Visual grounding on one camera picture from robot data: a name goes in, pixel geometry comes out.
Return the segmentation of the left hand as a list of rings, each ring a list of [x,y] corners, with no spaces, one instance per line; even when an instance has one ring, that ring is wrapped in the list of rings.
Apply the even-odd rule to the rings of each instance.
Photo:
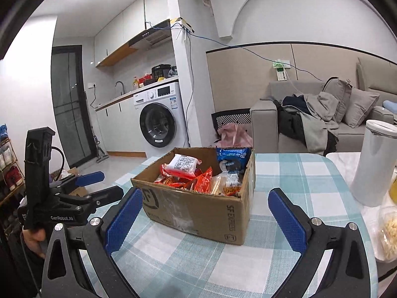
[[[26,246],[41,258],[45,259],[46,255],[42,250],[41,243],[46,241],[46,232],[44,229],[22,229],[22,234]]]

